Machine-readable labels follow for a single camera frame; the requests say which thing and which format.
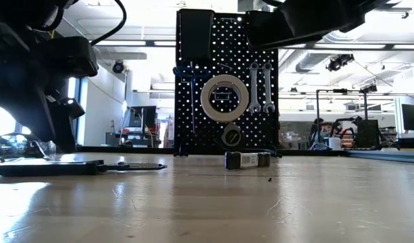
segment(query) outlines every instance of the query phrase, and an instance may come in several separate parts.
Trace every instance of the black pegboard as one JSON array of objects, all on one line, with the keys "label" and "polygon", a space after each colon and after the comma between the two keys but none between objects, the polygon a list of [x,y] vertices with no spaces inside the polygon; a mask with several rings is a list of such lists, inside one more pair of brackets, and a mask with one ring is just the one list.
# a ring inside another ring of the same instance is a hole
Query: black pegboard
[{"label": "black pegboard", "polygon": [[[218,123],[210,119],[203,111],[200,95],[204,83],[210,78],[220,74],[230,74],[242,80],[251,92],[251,79],[249,66],[256,62],[259,68],[268,61],[273,65],[271,70],[271,99],[276,106],[274,113],[254,113],[247,109],[234,123],[242,131],[242,140],[238,149],[270,149],[271,145],[278,144],[278,51],[251,51],[247,42],[248,23],[244,20],[244,14],[215,13],[211,32],[211,60],[209,65],[192,63],[194,73],[207,78],[195,78],[193,86],[193,101],[191,78],[176,77],[175,87],[175,148],[180,147],[185,152],[209,154],[210,151],[221,150],[219,137],[227,124]],[[180,53],[180,23],[177,20],[176,33],[176,65],[191,68],[189,63],[183,62]],[[183,74],[191,73],[190,70],[181,69]],[[259,104],[265,103],[265,80],[263,71],[257,74],[257,91]],[[238,99],[232,89],[220,88],[219,92],[230,93],[229,101],[215,101],[211,95],[211,104],[222,112],[229,112],[236,108]],[[195,111],[195,125],[192,123],[192,102]]]}]

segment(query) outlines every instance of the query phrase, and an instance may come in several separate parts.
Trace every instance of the white label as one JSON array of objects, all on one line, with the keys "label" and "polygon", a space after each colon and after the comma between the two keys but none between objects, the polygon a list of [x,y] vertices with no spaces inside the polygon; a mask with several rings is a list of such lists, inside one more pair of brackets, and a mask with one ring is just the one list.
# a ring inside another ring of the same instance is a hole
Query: white label
[{"label": "white label", "polygon": [[241,154],[241,168],[246,168],[246,167],[255,167],[258,166],[258,154],[255,153],[245,153],[245,154]]}]

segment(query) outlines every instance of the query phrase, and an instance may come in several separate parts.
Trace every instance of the wooden table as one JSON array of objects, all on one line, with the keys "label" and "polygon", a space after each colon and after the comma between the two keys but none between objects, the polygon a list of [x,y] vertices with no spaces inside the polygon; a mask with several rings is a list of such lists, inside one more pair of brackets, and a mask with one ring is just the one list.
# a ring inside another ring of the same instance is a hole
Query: wooden table
[{"label": "wooden table", "polygon": [[227,171],[223,157],[210,156],[63,159],[169,167],[0,177],[0,242],[414,242],[414,164],[284,157]]}]

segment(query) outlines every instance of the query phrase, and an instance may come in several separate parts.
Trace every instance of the tape roll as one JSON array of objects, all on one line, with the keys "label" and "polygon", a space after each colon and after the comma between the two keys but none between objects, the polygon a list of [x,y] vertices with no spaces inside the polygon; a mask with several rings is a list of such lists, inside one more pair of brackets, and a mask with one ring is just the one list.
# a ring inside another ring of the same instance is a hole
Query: tape roll
[{"label": "tape roll", "polygon": [[[240,101],[235,110],[231,112],[226,113],[216,111],[209,102],[211,93],[213,93],[213,91],[217,88],[222,87],[234,90],[238,100]],[[222,74],[213,77],[205,83],[201,92],[201,104],[205,114],[207,114],[212,120],[216,122],[232,122],[246,111],[247,105],[249,105],[249,92],[239,78],[228,74]]]}]

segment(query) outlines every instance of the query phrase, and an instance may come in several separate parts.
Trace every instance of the wrench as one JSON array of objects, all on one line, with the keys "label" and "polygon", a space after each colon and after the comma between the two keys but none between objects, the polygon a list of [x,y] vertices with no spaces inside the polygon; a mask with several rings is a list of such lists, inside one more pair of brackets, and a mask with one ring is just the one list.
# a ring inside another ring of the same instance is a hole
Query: wrench
[{"label": "wrench", "polygon": [[265,113],[268,113],[269,108],[271,108],[272,113],[276,110],[276,106],[271,101],[271,68],[272,65],[270,63],[266,63],[263,66],[263,75],[265,76],[265,105],[263,106],[263,111]]},{"label": "wrench", "polygon": [[258,90],[257,90],[257,74],[259,65],[255,62],[250,65],[250,77],[251,77],[251,102],[249,105],[250,113],[260,112],[261,105],[258,102]]}]

